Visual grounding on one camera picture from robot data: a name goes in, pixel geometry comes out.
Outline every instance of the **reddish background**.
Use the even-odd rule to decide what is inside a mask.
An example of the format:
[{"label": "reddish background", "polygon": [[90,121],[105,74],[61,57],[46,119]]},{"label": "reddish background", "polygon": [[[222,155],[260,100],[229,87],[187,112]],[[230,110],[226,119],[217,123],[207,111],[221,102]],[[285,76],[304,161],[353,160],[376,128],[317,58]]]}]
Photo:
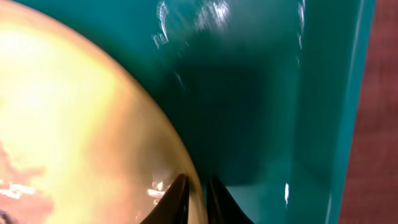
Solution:
[{"label": "reddish background", "polygon": [[340,224],[398,223],[398,0],[378,0]]}]

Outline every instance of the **yellow ball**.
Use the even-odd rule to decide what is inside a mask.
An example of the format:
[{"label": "yellow ball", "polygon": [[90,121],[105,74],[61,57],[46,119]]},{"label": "yellow ball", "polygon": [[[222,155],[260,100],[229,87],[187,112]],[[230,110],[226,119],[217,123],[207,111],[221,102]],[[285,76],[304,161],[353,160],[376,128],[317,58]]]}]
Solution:
[{"label": "yellow ball", "polygon": [[139,223],[186,173],[189,223],[206,223],[189,155],[143,88],[76,32],[3,0],[0,143],[0,209],[17,220]]}]

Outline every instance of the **teal surface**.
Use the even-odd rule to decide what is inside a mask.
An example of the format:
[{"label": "teal surface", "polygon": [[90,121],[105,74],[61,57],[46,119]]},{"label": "teal surface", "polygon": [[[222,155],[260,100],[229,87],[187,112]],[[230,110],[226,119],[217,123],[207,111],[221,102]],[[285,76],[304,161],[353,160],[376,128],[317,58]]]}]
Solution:
[{"label": "teal surface", "polygon": [[253,221],[337,223],[374,0],[19,2],[124,66]]}]

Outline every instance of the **curved edge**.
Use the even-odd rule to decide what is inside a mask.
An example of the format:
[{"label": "curved edge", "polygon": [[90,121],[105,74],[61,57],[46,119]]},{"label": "curved edge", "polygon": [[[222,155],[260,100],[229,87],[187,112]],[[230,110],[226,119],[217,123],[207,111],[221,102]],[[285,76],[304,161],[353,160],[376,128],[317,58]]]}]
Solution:
[{"label": "curved edge", "polygon": [[[174,126],[166,116],[166,114],[163,112],[163,110],[160,108],[160,106],[155,102],[155,100],[150,96],[150,94],[145,90],[145,88],[115,59],[113,59],[107,52],[105,52],[103,49],[98,47],[96,44],[94,44],[91,40],[87,39],[84,35],[80,34],[79,32],[75,31],[71,27],[68,27],[66,24],[56,20],[55,18],[52,18],[51,16],[48,16],[44,14],[43,12],[40,12],[34,8],[31,8],[29,6],[26,6],[24,4],[21,4],[19,2],[11,1],[11,0],[0,0],[1,4],[7,4],[11,7],[17,6],[22,13],[25,13],[26,15],[33,15],[33,16],[40,16],[44,19],[46,19],[50,24],[56,24],[60,28],[62,28],[61,32],[64,33],[71,33],[73,40],[72,42],[76,44],[82,44],[82,45],[87,45],[87,49],[89,52],[88,54],[95,54],[99,57],[101,57],[101,60],[104,63],[109,64],[110,67],[117,67],[117,69],[120,69],[120,71],[123,72],[122,75],[119,75],[118,78],[127,81],[126,83],[129,83],[130,85],[135,86],[140,92],[142,93],[143,98],[147,98],[148,105],[152,105],[155,110],[158,111],[157,114],[159,114],[159,118],[163,120],[164,124],[169,127],[171,132],[168,133],[168,135],[172,138],[175,139],[176,144],[178,144],[181,148],[184,149],[182,154],[184,154],[187,157],[186,165],[189,166],[190,164],[192,165],[193,170],[195,171],[195,174],[197,176],[196,179],[191,179],[195,185],[201,187],[200,180],[198,178],[198,173],[193,165],[192,158],[190,157],[190,154],[187,151],[187,148],[185,147],[184,143],[182,142],[180,136],[177,134],[177,131],[175,130]],[[203,198],[203,189],[200,189],[201,191],[197,192],[199,194],[200,198]],[[202,199],[201,203],[203,206],[205,206],[205,201]],[[207,212],[206,209],[203,207],[201,208],[202,212],[204,214],[204,222],[207,221]]]},{"label": "curved edge", "polygon": [[361,92],[361,82],[375,5],[375,0],[359,1],[358,20],[355,28],[347,88],[343,101],[343,114],[341,116],[340,131],[336,146],[337,150],[334,158],[333,167],[335,169],[332,175],[331,195],[325,220],[325,223],[329,224],[338,223],[340,216],[356,111],[358,108],[359,94]]}]

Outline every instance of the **black pointed object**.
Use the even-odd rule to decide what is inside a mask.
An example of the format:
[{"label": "black pointed object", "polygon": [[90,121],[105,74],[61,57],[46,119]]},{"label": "black pointed object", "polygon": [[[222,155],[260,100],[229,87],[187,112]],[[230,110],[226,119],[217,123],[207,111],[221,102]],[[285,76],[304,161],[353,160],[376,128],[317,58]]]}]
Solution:
[{"label": "black pointed object", "polygon": [[7,213],[3,210],[0,210],[0,219],[2,219],[5,224],[14,224],[10,216],[8,216]]},{"label": "black pointed object", "polygon": [[180,174],[141,224],[187,224],[188,205],[188,176]]},{"label": "black pointed object", "polygon": [[209,224],[253,224],[217,177],[207,184],[206,200]]}]

